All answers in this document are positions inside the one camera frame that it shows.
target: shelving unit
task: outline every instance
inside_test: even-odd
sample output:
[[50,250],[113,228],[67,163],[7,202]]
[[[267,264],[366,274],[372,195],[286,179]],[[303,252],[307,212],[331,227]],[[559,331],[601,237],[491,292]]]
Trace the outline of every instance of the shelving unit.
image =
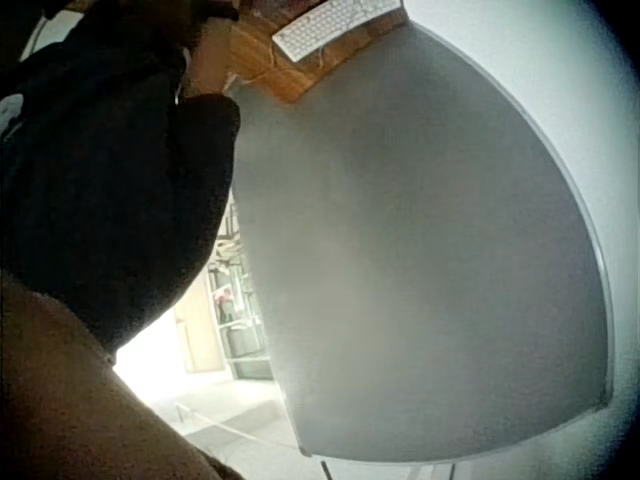
[[236,215],[231,197],[208,265],[216,328],[235,378],[272,380],[261,313]]

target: beige clothing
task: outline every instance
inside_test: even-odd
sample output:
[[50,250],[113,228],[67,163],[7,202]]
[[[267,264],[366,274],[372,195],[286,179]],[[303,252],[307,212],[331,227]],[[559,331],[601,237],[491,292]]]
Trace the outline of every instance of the beige clothing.
[[7,277],[0,442],[8,478],[240,479],[143,405],[71,311]]

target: person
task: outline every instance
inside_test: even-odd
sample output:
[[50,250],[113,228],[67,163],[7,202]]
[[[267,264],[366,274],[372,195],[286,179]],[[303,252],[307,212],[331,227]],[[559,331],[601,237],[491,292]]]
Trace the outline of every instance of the person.
[[2,455],[19,478],[239,478],[111,370],[211,254],[240,125],[223,94],[236,6],[97,0],[0,80]]

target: sleeve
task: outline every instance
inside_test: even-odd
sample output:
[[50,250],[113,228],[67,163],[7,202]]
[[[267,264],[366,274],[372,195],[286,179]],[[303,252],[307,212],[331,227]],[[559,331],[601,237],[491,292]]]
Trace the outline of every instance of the sleeve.
[[174,224],[182,271],[189,276],[211,255],[229,197],[239,129],[238,105],[224,95],[200,95],[176,107],[169,142]]

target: white wall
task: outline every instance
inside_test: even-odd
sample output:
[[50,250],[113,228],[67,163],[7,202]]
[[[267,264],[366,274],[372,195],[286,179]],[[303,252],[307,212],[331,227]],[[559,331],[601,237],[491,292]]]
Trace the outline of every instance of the white wall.
[[118,350],[114,371],[146,403],[175,398],[194,388],[232,379],[228,370],[186,372],[173,309]]
[[578,2],[405,0],[412,20],[515,97],[580,190],[609,272],[615,323],[609,408],[509,452],[465,462],[473,479],[583,478],[616,441],[638,383],[638,83]]

